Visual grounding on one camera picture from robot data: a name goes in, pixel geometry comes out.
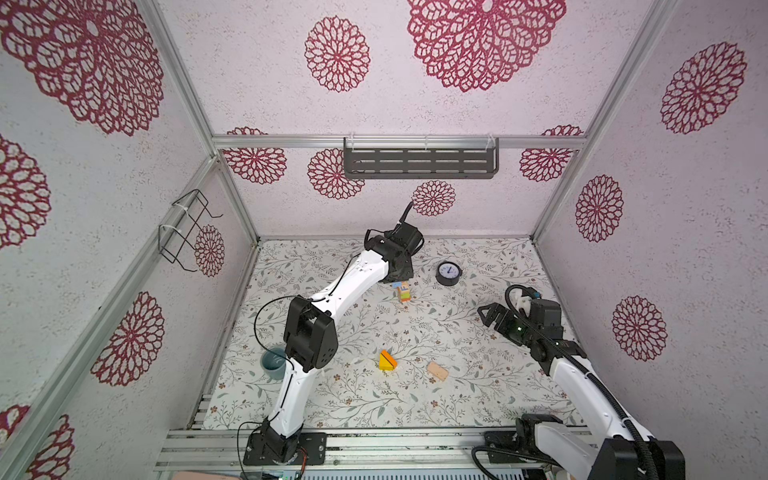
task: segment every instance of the yellow block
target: yellow block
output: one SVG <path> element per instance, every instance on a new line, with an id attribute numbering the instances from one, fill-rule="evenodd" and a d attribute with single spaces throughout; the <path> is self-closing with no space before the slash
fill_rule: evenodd
<path id="1" fill-rule="evenodd" d="M 386 350 L 382 350 L 379 355 L 379 370 L 394 370 L 397 367 L 397 360 L 393 359 Z"/>

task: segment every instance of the clock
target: clock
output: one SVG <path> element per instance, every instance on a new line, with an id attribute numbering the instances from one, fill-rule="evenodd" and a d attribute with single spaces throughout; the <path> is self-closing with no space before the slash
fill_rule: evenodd
<path id="1" fill-rule="evenodd" d="M 443 262 L 437 266 L 437 281 L 440 285 L 454 286 L 462 275 L 462 269 L 453 262 Z"/>

